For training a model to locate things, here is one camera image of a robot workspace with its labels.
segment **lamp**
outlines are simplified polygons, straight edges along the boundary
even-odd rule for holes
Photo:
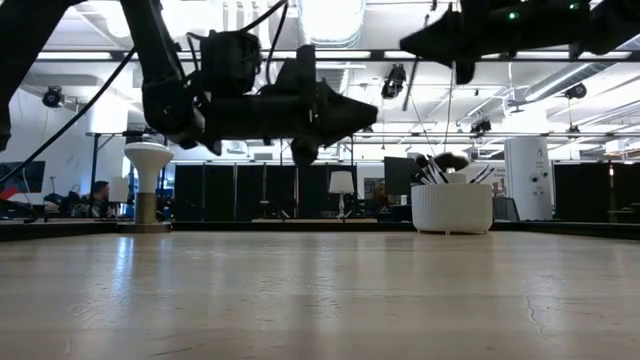
[[[338,219],[344,219],[344,194],[353,194],[353,176],[350,171],[334,171],[331,173],[329,193],[340,194],[340,215]]]

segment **white column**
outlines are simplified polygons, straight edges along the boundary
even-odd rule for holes
[[[507,196],[513,198],[521,220],[550,220],[551,170],[547,139],[512,138],[505,143]]]

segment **desk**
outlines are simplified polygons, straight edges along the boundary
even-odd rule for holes
[[[175,232],[0,254],[6,359],[638,358],[629,241]]]

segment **spotlight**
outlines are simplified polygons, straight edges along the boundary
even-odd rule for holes
[[[471,125],[471,133],[484,134],[491,131],[491,120],[482,119],[475,124]]]
[[[393,64],[389,75],[384,80],[380,95],[382,95],[382,98],[385,100],[397,98],[404,89],[403,84],[406,81],[407,72],[404,70],[404,65]]]
[[[372,133],[373,132],[373,127],[367,126],[366,128],[362,129],[362,132]],[[371,136],[363,136],[363,138],[370,139]]]
[[[567,91],[564,92],[564,96],[569,100],[582,99],[587,96],[587,87],[582,83],[579,83],[578,85],[567,89]]]
[[[62,106],[64,97],[62,96],[62,88],[60,86],[49,86],[49,90],[44,93],[42,103],[48,108],[57,109]]]

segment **black curtain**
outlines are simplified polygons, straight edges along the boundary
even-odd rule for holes
[[[251,221],[262,214],[262,172],[264,166],[238,166],[236,216],[237,221]]]
[[[205,167],[205,221],[233,221],[233,166]]]
[[[204,216],[202,191],[204,165],[176,166],[174,201],[178,221],[201,221]]]
[[[613,165],[613,193],[616,210],[640,203],[640,164]]]
[[[290,217],[294,215],[295,166],[267,166],[267,200],[271,209],[281,208]]]
[[[558,164],[553,177],[558,219],[608,222],[609,164]]]
[[[326,165],[298,168],[298,196],[300,218],[318,219],[323,211],[328,210],[329,180]]]

